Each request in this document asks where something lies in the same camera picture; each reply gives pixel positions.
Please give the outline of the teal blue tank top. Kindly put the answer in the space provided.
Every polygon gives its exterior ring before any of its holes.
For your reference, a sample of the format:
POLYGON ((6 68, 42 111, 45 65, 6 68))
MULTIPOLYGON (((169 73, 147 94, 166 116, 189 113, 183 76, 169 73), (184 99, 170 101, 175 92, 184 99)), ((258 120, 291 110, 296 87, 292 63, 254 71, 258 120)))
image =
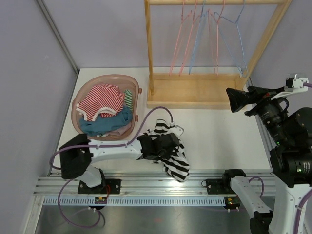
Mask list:
POLYGON ((128 107, 123 107, 122 111, 113 117, 97 117, 96 121, 79 120, 79 126, 83 133, 90 137, 97 137, 109 131, 116 130, 129 122, 132 123, 133 114, 128 107))

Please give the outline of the mauve pink tank top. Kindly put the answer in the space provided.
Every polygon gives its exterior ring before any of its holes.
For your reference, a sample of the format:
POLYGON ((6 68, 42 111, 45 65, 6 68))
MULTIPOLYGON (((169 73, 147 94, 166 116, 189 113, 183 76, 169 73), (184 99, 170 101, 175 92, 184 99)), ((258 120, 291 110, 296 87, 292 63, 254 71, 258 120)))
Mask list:
POLYGON ((113 135, 113 136, 121 136, 122 134, 124 134, 128 129, 130 129, 132 126, 131 123, 128 123, 127 125, 125 126, 122 126, 116 130, 113 130, 113 131, 109 131, 107 132, 108 135, 113 135))

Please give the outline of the green striped tank top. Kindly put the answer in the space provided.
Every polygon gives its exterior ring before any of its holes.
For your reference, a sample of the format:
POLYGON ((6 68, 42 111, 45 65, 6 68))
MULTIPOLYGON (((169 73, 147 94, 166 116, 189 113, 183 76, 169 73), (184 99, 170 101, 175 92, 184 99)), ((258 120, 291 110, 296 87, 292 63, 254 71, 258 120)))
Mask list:
MULTIPOLYGON (((132 92, 129 89, 126 89, 123 91, 125 94, 125 99, 124 99, 124 107, 127 106, 130 109, 130 112, 133 113, 133 101, 132 101, 132 92)), ((99 134, 97 137, 107 137, 108 134, 99 134)))

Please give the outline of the red striped tank top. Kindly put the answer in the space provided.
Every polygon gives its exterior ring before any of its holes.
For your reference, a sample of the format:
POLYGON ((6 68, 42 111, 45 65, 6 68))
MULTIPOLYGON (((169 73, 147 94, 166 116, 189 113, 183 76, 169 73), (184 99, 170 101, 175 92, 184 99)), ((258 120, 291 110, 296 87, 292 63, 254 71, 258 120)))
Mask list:
POLYGON ((85 121, 96 121, 98 117, 113 117, 123 109, 125 94, 117 85, 100 83, 93 86, 76 105, 76 110, 85 121))

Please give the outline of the blue wire hanger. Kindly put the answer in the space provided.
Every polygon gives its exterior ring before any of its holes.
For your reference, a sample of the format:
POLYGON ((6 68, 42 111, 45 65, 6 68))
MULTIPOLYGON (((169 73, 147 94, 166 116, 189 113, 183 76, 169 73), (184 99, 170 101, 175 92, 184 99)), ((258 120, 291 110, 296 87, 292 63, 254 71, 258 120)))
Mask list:
POLYGON ((244 47, 242 43, 242 37, 239 30, 239 20, 241 14, 245 8, 246 1, 243 1, 243 5, 236 16, 235 19, 230 19, 223 16, 223 11, 225 8, 225 1, 223 1, 223 5, 220 12, 214 11, 211 16, 213 17, 216 23, 217 36, 221 36, 227 51, 234 63, 234 66, 238 69, 240 76, 242 78, 246 78, 248 74, 247 63, 245 59, 244 47), (228 24, 231 24, 231 30, 234 32, 233 36, 227 35, 227 33, 223 33, 221 22, 226 21, 228 24))
POLYGON ((194 47, 193 47, 193 51, 192 51, 190 64, 189 64, 189 70, 188 70, 188 74, 189 75, 191 74, 192 67, 194 65, 195 58, 196 58, 196 55, 197 55, 197 52, 198 52, 198 48, 199 48, 199 45, 200 45, 200 42, 201 42, 203 30, 204 30, 204 27, 205 27, 205 24, 206 24, 206 15, 207 14, 204 13, 205 3, 206 3, 206 1, 204 0, 203 4, 202 4, 201 12, 200 12, 198 29, 197 29, 195 43, 194 43, 194 47))

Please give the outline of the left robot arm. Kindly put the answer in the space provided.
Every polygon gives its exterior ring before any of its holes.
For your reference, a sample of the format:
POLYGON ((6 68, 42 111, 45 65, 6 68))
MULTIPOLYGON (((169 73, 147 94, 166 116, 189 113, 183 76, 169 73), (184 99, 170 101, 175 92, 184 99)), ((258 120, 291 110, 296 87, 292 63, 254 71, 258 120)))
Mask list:
POLYGON ((86 134, 79 134, 59 149, 61 177, 79 180, 79 194, 102 194, 108 185, 102 169, 92 163, 115 159, 168 159, 179 145, 174 133, 153 139, 141 135, 132 142, 90 140, 86 134))

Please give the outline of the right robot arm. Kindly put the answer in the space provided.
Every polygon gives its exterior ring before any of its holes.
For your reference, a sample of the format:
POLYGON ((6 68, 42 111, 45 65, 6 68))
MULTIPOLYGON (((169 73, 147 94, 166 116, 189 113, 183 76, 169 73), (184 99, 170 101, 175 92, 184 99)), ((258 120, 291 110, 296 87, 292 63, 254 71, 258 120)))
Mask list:
POLYGON ((245 115, 258 116, 275 142, 270 162, 275 179, 274 208, 266 206, 250 187, 241 169, 228 169, 221 181, 222 190, 239 197, 247 210, 253 234, 300 234, 305 207, 312 195, 312 110, 303 107, 288 114, 285 89, 249 86, 247 91, 227 88, 231 111, 246 105, 245 115))

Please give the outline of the black white striped tank top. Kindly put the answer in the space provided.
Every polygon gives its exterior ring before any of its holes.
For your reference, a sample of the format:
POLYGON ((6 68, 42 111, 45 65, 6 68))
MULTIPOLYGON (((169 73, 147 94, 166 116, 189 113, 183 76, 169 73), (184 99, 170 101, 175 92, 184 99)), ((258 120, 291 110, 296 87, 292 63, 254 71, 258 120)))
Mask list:
POLYGON ((173 122, 158 119, 154 129, 149 129, 138 136, 137 140, 142 147, 139 159, 162 164, 167 175, 184 182, 190 175, 190 164, 186 159, 181 139, 170 131, 173 126, 175 126, 173 122))

